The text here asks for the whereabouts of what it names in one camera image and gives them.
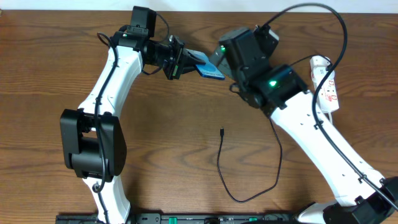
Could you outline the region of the blue smartphone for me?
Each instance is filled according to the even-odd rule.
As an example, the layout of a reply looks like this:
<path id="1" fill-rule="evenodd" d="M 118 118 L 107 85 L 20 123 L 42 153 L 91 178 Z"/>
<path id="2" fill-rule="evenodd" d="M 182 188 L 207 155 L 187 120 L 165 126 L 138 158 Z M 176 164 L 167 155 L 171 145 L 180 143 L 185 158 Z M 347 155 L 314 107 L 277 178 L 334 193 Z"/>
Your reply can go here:
<path id="1" fill-rule="evenodd" d="M 195 65 L 196 70 L 203 78 L 225 79 L 225 76 L 209 61 L 205 53 L 196 50 L 188 50 L 188 52 L 205 62 L 204 65 Z"/>

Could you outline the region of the white power strip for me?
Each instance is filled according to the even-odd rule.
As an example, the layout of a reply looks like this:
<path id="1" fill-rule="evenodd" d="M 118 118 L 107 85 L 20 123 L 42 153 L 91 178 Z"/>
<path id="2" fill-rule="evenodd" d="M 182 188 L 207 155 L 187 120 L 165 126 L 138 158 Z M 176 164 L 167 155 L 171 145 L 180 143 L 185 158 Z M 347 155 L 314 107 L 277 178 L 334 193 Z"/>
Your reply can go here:
<path id="1" fill-rule="evenodd" d="M 321 80 L 330 71 L 332 64 L 328 57 L 320 55 L 313 56 L 310 59 L 311 78 L 314 89 L 320 85 Z M 325 83 L 322 85 L 317 96 L 317 103 L 323 113 L 332 113 L 339 109 L 338 96 L 335 85 L 335 72 L 332 71 Z"/>

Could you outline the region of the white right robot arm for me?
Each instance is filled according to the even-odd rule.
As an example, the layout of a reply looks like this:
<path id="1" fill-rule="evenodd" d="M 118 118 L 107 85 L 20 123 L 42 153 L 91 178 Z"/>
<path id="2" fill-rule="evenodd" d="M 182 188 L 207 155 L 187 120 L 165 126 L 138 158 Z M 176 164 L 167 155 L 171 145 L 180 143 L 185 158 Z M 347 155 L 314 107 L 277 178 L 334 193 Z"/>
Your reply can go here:
<path id="1" fill-rule="evenodd" d="M 220 50 L 241 98 L 259 108 L 303 149 L 330 186 L 334 200 L 313 203 L 292 217 L 294 223 L 381 223 L 397 206 L 397 178 L 385 179 L 349 145 L 288 65 L 271 67 L 264 44 L 270 37 L 247 27 L 220 40 Z"/>

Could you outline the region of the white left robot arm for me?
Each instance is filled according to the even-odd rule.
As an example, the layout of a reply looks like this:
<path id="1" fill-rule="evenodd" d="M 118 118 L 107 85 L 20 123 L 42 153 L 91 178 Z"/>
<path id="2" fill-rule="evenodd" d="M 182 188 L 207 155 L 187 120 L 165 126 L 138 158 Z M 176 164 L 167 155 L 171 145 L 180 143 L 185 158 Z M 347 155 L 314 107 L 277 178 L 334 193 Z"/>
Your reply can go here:
<path id="1" fill-rule="evenodd" d="M 112 37 L 97 34 L 109 48 L 106 65 L 79 107 L 63 111 L 60 131 L 65 165 L 90 188 L 98 213 L 59 215 L 57 223 L 129 221 L 131 204 L 121 181 L 127 146 L 119 117 L 132 83 L 146 64 L 163 70 L 169 80 L 204 64 L 178 37 L 161 44 L 153 35 L 153 29 L 133 26 L 120 28 Z"/>

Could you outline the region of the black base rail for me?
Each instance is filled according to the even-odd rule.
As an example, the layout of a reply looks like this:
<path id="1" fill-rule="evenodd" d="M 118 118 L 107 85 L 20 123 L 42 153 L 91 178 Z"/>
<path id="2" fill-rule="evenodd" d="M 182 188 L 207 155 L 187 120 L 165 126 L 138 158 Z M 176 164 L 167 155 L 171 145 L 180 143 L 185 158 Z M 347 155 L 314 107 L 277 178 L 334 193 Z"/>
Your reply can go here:
<path id="1" fill-rule="evenodd" d="M 141 213 L 130 215 L 126 223 L 130 224 L 238 224 L 238 223 L 298 223 L 289 214 L 265 215 L 161 215 L 159 213 Z"/>

